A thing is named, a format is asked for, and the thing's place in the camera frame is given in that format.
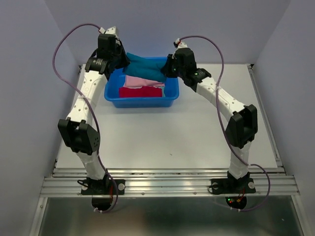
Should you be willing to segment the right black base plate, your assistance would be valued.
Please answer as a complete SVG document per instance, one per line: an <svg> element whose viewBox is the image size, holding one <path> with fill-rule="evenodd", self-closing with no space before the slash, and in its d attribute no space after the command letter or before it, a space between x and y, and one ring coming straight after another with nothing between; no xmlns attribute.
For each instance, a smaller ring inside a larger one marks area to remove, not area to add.
<svg viewBox="0 0 315 236"><path fill-rule="evenodd" d="M213 178L210 180L211 185L209 191L214 195L221 194L239 194L245 191L245 194L253 194L256 192L255 184L252 178L246 180L231 179L231 178Z"/></svg>

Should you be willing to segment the red folded t shirt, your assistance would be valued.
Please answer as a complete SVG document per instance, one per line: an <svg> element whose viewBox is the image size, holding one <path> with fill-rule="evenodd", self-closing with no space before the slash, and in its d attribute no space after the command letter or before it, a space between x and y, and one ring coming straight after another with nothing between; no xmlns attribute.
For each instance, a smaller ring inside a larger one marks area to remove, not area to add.
<svg viewBox="0 0 315 236"><path fill-rule="evenodd" d="M140 88L119 88L120 98L132 98L132 97L163 97L163 91L161 88L156 87L140 87Z"/></svg>

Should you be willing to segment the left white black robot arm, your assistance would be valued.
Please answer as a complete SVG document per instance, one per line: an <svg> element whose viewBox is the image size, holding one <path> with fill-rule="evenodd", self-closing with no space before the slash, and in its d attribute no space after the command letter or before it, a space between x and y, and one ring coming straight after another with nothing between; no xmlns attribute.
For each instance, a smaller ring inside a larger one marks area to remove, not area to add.
<svg viewBox="0 0 315 236"><path fill-rule="evenodd" d="M86 179L79 181L83 195L108 194L114 187L99 157L100 128L94 110L110 75L129 64L122 42L115 33L100 34L97 43L97 49L86 63L83 83L73 108L58 122L65 145L76 153L87 172Z"/></svg>

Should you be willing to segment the light teal folded shirt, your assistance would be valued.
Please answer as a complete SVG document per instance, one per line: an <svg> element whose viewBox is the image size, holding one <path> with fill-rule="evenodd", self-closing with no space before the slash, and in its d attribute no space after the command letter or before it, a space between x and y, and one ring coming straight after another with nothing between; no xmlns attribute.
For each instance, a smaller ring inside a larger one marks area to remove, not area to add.
<svg viewBox="0 0 315 236"><path fill-rule="evenodd" d="M160 89L161 89L162 97L165 97L165 92L164 92L165 86L160 87Z"/></svg>

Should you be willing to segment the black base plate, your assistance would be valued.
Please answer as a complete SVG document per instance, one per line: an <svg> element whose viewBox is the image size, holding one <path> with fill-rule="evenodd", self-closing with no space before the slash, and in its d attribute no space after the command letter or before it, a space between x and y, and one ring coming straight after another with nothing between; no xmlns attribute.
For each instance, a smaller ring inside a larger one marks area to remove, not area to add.
<svg viewBox="0 0 315 236"><path fill-rule="evenodd" d="M124 195L125 194L125 180L117 179L115 184L112 179L94 180L86 178L84 180L77 180L81 186L81 195Z"/></svg>
<svg viewBox="0 0 315 236"><path fill-rule="evenodd" d="M255 184L252 178L246 180L231 179L231 178L213 178L210 180L211 185L209 191L214 195L221 194L239 194L245 191L245 194L253 194L256 192Z"/></svg>

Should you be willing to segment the aluminium rail frame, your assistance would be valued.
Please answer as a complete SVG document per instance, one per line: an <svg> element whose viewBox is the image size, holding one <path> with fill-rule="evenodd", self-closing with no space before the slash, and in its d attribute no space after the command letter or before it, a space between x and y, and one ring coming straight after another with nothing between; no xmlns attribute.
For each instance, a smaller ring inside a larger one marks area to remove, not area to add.
<svg viewBox="0 0 315 236"><path fill-rule="evenodd" d="M85 176L78 157L61 145L56 167L45 179L46 197L41 236L301 236L296 213L299 194L279 158L263 110L251 147L256 194L248 207L261 202L270 182L271 195L259 209L234 212L223 196L208 192L210 179L224 177L229 165L216 111L185 85L170 108L117 109L99 98L101 157L126 191L109 214L93 211L80 194Z"/></svg>

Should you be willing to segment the blue plastic bin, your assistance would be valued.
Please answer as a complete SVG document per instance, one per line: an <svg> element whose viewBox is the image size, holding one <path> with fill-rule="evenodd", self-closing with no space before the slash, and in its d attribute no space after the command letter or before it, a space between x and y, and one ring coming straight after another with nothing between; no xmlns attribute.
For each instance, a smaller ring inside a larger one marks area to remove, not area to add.
<svg viewBox="0 0 315 236"><path fill-rule="evenodd" d="M120 98L119 88L123 87L126 75L122 69L115 70L104 90L104 98L112 102L116 108L158 108L171 107L173 101L179 97L179 81L175 78L167 78L164 83L165 97L132 97Z"/></svg>

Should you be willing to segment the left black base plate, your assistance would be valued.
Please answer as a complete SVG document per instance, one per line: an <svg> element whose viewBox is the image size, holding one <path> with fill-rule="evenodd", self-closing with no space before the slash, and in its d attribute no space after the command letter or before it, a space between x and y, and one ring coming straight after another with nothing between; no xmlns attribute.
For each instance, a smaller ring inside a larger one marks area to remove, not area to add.
<svg viewBox="0 0 315 236"><path fill-rule="evenodd" d="M84 180L77 180L81 186L81 195L124 195L125 194L125 180L117 179L115 184L112 179L94 180L86 178Z"/></svg>

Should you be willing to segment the teal t shirt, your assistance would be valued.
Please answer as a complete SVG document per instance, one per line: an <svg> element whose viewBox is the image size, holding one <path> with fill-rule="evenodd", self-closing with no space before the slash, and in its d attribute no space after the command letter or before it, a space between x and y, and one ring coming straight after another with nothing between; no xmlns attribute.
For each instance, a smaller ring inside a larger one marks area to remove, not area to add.
<svg viewBox="0 0 315 236"><path fill-rule="evenodd" d="M127 53L126 56L130 63L123 68L125 75L160 83L167 80L167 77L161 72L166 64L166 58L147 59L131 53Z"/></svg>

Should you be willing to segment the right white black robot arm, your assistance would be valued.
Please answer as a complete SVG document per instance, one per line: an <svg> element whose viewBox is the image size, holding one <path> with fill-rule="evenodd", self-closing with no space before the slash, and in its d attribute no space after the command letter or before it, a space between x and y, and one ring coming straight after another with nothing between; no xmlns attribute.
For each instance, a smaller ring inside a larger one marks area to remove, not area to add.
<svg viewBox="0 0 315 236"><path fill-rule="evenodd" d="M231 150L230 165L225 178L210 180L209 192L214 195L255 193L248 162L251 143L258 131L257 108L239 102L219 88L207 70L197 68L190 48L178 48L174 54L169 54L161 71L166 77L181 78L186 86L214 105L218 116L228 122L222 130Z"/></svg>

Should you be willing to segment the pink folded t shirt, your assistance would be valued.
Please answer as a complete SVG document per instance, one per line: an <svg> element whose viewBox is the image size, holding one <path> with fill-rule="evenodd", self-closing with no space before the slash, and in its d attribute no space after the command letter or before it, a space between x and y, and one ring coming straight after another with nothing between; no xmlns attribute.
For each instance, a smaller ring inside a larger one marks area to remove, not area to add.
<svg viewBox="0 0 315 236"><path fill-rule="evenodd" d="M139 77L126 76L124 87L140 88L140 87L163 87L164 83L142 79Z"/></svg>

